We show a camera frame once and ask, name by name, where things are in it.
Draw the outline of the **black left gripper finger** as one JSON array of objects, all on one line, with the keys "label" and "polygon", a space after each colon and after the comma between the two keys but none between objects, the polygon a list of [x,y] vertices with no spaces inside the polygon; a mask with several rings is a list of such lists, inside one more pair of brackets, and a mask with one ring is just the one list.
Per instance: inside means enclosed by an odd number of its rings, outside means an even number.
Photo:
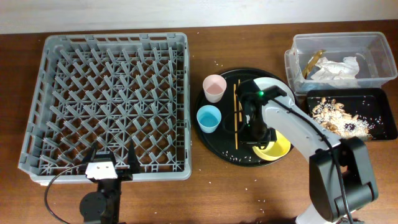
[{"label": "black left gripper finger", "polygon": [[81,164],[82,165],[88,165],[90,162],[93,161],[95,154],[97,152],[97,143],[94,142],[90,148],[90,150],[87,152],[86,156],[83,158]]},{"label": "black left gripper finger", "polygon": [[133,140],[130,140],[128,155],[127,155],[127,163],[129,164],[130,173],[132,174],[140,173],[140,163],[136,156]]}]

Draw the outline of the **yellow plastic bowl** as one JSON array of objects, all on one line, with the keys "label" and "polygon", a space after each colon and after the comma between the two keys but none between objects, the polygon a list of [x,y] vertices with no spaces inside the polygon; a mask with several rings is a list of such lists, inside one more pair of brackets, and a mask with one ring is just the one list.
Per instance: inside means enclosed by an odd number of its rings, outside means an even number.
[{"label": "yellow plastic bowl", "polygon": [[265,161],[276,161],[284,157],[292,147],[291,143],[280,132],[275,131],[276,140],[267,146],[253,146],[254,153]]}]

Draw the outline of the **wooden chopstick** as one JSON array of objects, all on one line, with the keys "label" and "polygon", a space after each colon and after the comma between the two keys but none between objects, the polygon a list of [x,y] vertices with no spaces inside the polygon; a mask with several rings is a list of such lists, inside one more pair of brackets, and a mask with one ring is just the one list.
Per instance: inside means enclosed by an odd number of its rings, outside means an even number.
[{"label": "wooden chopstick", "polygon": [[233,100],[234,100],[234,143],[235,149],[238,150],[238,116],[237,116],[237,99],[236,99],[236,84],[233,85]]},{"label": "wooden chopstick", "polygon": [[[238,87],[240,86],[240,83],[241,83],[241,80],[239,79],[238,80]],[[242,106],[241,106],[241,103],[240,103],[239,100],[238,100],[238,109],[239,109],[239,122],[242,122],[243,121],[243,118],[242,118]]]}]

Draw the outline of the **light blue plastic cup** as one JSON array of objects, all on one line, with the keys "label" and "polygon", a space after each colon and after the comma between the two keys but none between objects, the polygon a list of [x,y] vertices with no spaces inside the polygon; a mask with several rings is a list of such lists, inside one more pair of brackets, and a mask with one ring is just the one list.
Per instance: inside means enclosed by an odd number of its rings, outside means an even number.
[{"label": "light blue plastic cup", "polygon": [[204,133],[213,133],[221,123],[221,111],[213,105],[202,106],[197,111],[197,121]]}]

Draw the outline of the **pink plastic cup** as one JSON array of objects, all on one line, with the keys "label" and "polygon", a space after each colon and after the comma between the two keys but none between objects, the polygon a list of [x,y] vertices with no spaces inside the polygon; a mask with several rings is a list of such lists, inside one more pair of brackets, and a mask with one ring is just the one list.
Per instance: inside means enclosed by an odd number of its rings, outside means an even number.
[{"label": "pink plastic cup", "polygon": [[203,81],[205,98],[210,103],[219,102],[227,88],[227,82],[221,75],[209,75]]}]

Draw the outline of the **white round plate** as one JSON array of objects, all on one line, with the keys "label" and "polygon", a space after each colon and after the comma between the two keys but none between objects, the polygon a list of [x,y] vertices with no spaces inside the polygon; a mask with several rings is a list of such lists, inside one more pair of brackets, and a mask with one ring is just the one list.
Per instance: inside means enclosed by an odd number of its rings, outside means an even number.
[{"label": "white round plate", "polygon": [[286,85],[284,82],[271,77],[260,77],[255,78],[254,83],[259,87],[260,90],[268,89],[272,86],[277,86],[280,89],[284,90],[286,94],[292,99],[294,103],[296,103],[295,96],[293,91]]}]

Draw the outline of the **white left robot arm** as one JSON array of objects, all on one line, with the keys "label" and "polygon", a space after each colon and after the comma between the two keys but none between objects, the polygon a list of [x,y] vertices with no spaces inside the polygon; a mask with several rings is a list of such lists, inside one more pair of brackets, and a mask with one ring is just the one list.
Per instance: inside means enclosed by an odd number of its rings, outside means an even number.
[{"label": "white left robot arm", "polygon": [[116,168],[116,156],[111,151],[98,151],[94,143],[83,158],[82,171],[85,177],[97,185],[97,190],[86,194],[80,202],[84,223],[118,223],[121,201],[121,183],[132,180],[139,172],[136,160],[128,157],[128,166]]}]

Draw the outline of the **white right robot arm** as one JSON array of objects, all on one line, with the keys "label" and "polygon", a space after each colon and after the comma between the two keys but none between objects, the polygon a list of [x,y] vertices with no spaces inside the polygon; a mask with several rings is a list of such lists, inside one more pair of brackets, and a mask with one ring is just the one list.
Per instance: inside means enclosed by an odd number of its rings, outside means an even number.
[{"label": "white right robot arm", "polygon": [[271,164],[289,151],[283,140],[297,148],[309,164],[312,202],[296,223],[351,223],[355,210],[378,197],[365,143],[312,120],[278,79],[245,80],[216,103],[199,96],[195,111],[205,146],[233,164]]}]

